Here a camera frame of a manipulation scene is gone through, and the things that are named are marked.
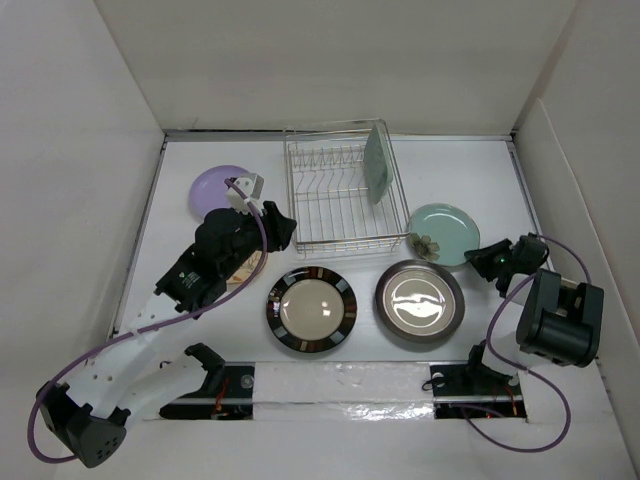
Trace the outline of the teal round flower plate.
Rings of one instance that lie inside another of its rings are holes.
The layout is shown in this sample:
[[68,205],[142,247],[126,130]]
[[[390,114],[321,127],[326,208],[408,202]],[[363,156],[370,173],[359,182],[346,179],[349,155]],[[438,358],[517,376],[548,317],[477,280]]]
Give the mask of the teal round flower plate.
[[409,221],[408,243],[420,258],[444,267],[467,262],[465,253],[480,245],[475,221],[463,210],[449,204],[432,203],[419,207]]

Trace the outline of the teal rectangular plate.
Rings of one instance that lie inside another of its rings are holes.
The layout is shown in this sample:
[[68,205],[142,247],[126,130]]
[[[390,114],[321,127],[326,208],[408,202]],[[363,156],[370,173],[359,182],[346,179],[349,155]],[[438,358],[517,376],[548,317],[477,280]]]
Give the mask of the teal rectangular plate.
[[393,182],[391,152],[383,129],[376,124],[367,138],[363,156],[364,178],[371,202],[378,204]]

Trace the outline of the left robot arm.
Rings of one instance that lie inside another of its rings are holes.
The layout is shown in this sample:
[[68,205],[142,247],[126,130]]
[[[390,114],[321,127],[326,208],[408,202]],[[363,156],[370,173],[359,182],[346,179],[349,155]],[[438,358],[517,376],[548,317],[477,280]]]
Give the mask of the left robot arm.
[[95,468],[151,410],[195,391],[216,394],[225,362],[203,343],[186,347],[153,374],[141,373],[174,336],[232,299],[227,281],[254,253],[266,257],[287,249],[296,227],[273,201],[209,212],[129,329],[70,362],[37,392],[27,427],[34,456],[57,461],[36,445],[38,417],[70,450],[71,460]]

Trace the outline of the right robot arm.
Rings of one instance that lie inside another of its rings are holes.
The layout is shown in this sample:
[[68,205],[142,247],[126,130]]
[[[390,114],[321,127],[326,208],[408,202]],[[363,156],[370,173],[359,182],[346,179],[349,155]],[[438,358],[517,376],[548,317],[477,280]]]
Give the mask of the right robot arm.
[[[585,280],[574,283],[545,269],[549,245],[554,244],[577,261]],[[529,233],[517,243],[505,239],[489,247],[468,250],[466,260],[480,277],[494,282],[502,303],[491,317],[485,339],[472,347],[462,368],[462,381],[474,393],[505,386],[530,366],[496,349],[494,333],[506,306],[526,291],[523,310],[514,331],[503,339],[559,366],[584,368],[596,357],[600,344],[604,290],[592,283],[585,262],[570,247],[551,237]]]

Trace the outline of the tan plate under arm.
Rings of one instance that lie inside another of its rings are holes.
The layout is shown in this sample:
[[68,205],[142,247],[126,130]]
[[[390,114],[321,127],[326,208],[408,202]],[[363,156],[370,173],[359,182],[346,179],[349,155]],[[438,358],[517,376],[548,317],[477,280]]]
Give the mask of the tan plate under arm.
[[267,260],[264,260],[264,264],[259,266],[262,253],[260,251],[254,252],[240,267],[239,269],[227,280],[227,284],[230,286],[240,285],[245,282],[254,272],[260,274],[265,266]]

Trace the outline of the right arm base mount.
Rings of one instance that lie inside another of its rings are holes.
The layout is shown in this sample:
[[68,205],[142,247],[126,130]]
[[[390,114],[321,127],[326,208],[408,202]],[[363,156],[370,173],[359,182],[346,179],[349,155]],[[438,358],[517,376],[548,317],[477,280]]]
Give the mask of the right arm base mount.
[[527,416],[518,377],[471,371],[462,363],[431,364],[422,390],[432,395],[438,420]]

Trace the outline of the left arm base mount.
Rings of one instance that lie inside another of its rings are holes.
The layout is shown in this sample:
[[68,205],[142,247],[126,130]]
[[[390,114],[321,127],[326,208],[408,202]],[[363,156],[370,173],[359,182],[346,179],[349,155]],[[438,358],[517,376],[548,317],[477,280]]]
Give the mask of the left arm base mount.
[[159,410],[166,420],[251,420],[255,365],[230,363],[215,378],[208,375],[202,387],[173,400]]

